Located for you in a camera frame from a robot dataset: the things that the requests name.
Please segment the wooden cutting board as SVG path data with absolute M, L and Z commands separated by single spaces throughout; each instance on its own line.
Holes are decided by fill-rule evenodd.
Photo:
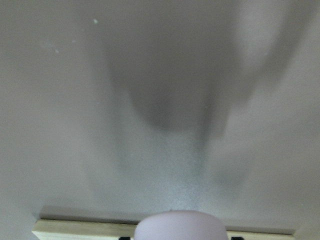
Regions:
M 31 232 L 39 240 L 117 240 L 134 238 L 135 224 L 102 223 L 68 220 L 38 220 Z M 262 233 L 252 231 L 226 232 L 228 239 L 242 237 L 245 240 L 294 240 L 292 234 Z

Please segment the pink cup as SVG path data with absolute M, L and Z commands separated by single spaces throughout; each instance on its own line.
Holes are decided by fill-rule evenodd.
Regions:
M 227 240 L 226 227 L 215 216 L 193 210 L 171 210 L 138 223 L 135 240 Z

